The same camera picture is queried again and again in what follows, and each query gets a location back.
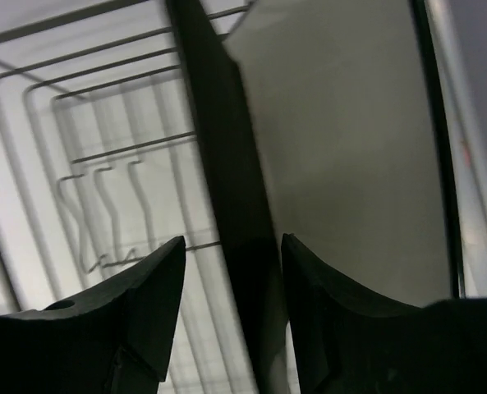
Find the white round plate black rim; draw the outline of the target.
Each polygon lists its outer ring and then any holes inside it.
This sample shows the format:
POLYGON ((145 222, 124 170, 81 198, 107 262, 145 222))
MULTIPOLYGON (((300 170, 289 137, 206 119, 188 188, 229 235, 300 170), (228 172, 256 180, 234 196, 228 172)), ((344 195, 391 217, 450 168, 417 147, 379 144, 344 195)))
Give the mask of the white round plate black rim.
POLYGON ((258 1, 227 39, 279 234, 378 293, 460 295, 462 243, 422 1, 258 1))

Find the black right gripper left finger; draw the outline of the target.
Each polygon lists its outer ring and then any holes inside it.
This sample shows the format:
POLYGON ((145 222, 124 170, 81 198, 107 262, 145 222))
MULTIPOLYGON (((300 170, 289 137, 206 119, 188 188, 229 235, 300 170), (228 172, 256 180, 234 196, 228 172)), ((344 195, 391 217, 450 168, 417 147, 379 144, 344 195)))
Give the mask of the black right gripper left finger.
POLYGON ((140 262, 41 311, 69 333, 122 347, 158 380, 167 376, 186 266, 177 236, 140 262))

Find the teal green square plate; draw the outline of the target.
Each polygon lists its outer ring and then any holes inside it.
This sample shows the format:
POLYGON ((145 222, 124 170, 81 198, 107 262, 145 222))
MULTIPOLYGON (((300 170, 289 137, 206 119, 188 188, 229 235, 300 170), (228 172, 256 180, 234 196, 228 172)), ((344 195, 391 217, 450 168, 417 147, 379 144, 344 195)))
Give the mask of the teal green square plate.
POLYGON ((201 2, 165 6, 255 382, 288 393, 280 259, 240 68, 201 2))

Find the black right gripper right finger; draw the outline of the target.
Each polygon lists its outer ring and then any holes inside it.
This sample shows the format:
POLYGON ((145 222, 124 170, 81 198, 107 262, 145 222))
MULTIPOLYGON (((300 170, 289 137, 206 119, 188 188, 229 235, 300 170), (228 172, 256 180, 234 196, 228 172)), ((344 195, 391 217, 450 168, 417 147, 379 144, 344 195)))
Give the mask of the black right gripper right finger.
POLYGON ((283 236, 283 283, 303 393, 426 393, 412 305, 361 285, 283 236))

